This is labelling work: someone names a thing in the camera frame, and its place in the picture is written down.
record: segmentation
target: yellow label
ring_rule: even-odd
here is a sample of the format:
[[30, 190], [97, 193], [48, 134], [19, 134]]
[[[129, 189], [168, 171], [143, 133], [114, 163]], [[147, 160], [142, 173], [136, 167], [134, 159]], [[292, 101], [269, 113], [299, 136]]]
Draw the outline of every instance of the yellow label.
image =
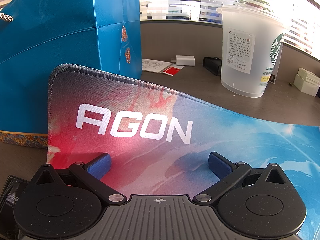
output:
[[269, 81], [269, 78], [270, 78], [270, 76], [262, 76], [260, 81], [266, 82], [266, 81]]

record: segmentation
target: white lettering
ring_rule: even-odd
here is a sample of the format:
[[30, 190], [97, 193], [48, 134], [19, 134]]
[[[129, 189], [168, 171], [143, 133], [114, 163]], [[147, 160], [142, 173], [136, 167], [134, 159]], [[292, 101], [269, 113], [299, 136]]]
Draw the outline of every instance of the white lettering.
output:
[[140, 123], [131, 122], [128, 124], [128, 129], [132, 129], [130, 132], [119, 132], [118, 128], [123, 117], [135, 118], [136, 120], [142, 120], [142, 113], [131, 112], [131, 111], [120, 111], [116, 114], [115, 120], [113, 122], [110, 134], [114, 137], [132, 137], [134, 136], [139, 128]]
[[[158, 133], [148, 133], [146, 132], [148, 124], [150, 120], [159, 120], [162, 121], [160, 125], [160, 129]], [[168, 122], [168, 117], [162, 114], [148, 114], [142, 124], [141, 130], [140, 130], [140, 137], [143, 138], [149, 138], [154, 140], [160, 140], [164, 135], [164, 130]]]
[[188, 121], [187, 131], [186, 131], [186, 134], [184, 134], [184, 132], [179, 124], [178, 119], [176, 117], [173, 117], [171, 119], [171, 122], [169, 125], [166, 141], [171, 142], [173, 130], [175, 128], [177, 130], [178, 135], [180, 136], [181, 140], [184, 142], [184, 144], [190, 144], [192, 124], [193, 124], [192, 121]]
[[[92, 119], [89, 117], [85, 117], [85, 111], [90, 111], [98, 114], [103, 114], [102, 120]], [[99, 134], [104, 135], [106, 133], [106, 129], [110, 120], [111, 111], [104, 107], [99, 106], [92, 106], [89, 104], [82, 104], [79, 106], [78, 110], [78, 116], [77, 116], [77, 122], [76, 127], [82, 129], [83, 123], [89, 123], [93, 125], [99, 126]]]

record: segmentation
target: desk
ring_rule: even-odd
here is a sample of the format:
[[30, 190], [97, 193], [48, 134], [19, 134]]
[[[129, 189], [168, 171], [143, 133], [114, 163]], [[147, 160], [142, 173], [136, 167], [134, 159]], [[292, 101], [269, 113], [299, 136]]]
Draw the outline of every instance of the desk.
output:
[[[220, 77], [202, 65], [186, 66], [174, 76], [143, 72], [141, 79], [251, 117], [320, 126], [320, 98], [301, 93], [281, 80], [270, 83], [261, 98], [246, 98], [227, 90]], [[0, 143], [0, 188], [9, 174], [30, 180], [45, 162], [45, 149]]]

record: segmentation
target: gold trim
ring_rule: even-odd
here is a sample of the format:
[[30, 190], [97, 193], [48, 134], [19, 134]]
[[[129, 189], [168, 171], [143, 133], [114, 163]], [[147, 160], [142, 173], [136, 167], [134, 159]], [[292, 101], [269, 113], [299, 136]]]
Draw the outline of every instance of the gold trim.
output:
[[28, 133], [28, 132], [8, 132], [8, 131], [1, 131], [3, 133], [10, 133], [10, 134], [21, 134], [21, 135], [33, 135], [33, 136], [48, 136], [47, 133]]

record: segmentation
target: rope handle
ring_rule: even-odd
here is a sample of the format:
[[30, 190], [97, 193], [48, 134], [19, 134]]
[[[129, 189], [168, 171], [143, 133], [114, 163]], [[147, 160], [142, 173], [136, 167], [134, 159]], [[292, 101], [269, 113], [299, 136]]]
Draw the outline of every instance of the rope handle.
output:
[[12, 22], [13, 21], [13, 17], [10, 16], [10, 15], [7, 15], [7, 14], [4, 14], [2, 12], [0, 12], [0, 20], [3, 20], [5, 22]]

